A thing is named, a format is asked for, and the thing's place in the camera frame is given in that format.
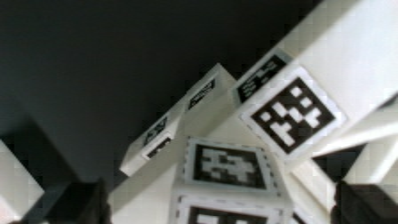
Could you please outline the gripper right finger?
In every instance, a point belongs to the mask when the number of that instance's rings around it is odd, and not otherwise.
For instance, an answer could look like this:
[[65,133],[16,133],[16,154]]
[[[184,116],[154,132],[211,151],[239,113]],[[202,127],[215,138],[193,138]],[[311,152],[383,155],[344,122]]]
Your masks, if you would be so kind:
[[398,202],[374,184],[335,185],[330,224],[398,224]]

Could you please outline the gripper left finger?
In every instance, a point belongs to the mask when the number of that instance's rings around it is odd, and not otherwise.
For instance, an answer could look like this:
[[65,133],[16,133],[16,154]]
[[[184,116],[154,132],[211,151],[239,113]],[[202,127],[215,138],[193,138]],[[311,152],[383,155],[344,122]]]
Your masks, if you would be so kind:
[[104,182],[53,185],[23,216],[23,224],[112,224]]

